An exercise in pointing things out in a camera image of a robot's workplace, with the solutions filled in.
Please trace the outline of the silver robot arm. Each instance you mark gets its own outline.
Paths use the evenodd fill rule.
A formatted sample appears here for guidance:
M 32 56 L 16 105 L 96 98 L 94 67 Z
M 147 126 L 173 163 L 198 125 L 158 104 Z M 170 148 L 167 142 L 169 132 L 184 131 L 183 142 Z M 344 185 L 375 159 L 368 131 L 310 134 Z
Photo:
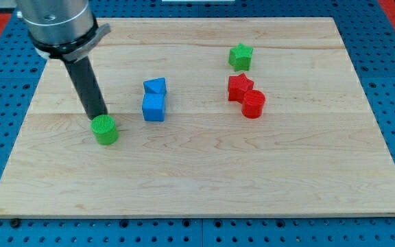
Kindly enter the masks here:
M 16 0 L 37 52 L 46 59 L 74 63 L 84 59 L 111 32 L 98 25 L 88 0 Z

